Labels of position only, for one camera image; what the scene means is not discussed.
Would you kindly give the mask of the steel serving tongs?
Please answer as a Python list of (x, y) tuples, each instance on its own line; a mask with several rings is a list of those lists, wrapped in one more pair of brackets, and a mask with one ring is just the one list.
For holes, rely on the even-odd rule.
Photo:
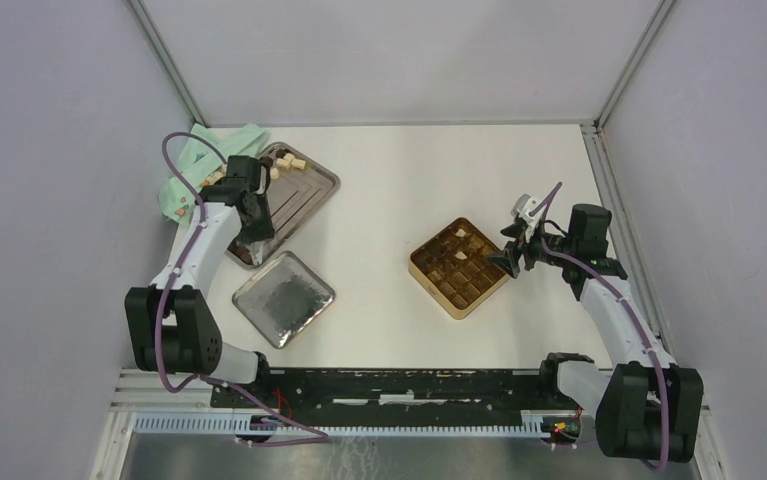
[(264, 261), (267, 250), (267, 241), (254, 242), (247, 246), (251, 258), (251, 266), (258, 268)]

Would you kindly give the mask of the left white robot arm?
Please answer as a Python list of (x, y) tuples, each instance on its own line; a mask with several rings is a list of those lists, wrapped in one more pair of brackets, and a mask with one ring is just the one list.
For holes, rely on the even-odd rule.
[(201, 191), (182, 247), (149, 286), (127, 292), (125, 314), (139, 369), (235, 383), (235, 394), (249, 407), (271, 399), (273, 381), (258, 371), (263, 355), (225, 342), (206, 300), (229, 247), (274, 237), (269, 186), (259, 159), (230, 157), (225, 176)]

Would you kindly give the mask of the gold chocolate box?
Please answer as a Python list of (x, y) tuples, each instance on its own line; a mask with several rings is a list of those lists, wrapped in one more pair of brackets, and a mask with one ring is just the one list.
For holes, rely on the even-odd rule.
[[(466, 236), (456, 237), (458, 229)], [(507, 282), (508, 275), (486, 260), (499, 250), (472, 222), (459, 217), (410, 254), (408, 271), (451, 318), (462, 320)], [(457, 251), (468, 258), (458, 260)]]

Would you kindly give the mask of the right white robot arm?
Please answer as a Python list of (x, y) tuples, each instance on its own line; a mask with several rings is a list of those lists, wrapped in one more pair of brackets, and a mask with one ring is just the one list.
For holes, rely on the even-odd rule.
[(622, 264), (607, 254), (609, 210), (576, 204), (569, 226), (547, 231), (549, 203), (522, 196), (502, 230), (508, 241), (489, 261), (516, 278), (544, 263), (558, 267), (588, 313), (613, 364), (605, 374), (583, 354), (551, 353), (536, 382), (539, 400), (561, 408), (573, 400), (592, 415), (596, 442), (608, 457), (652, 469), (687, 463), (695, 451), (704, 397), (699, 372), (682, 367), (656, 338), (633, 298)]

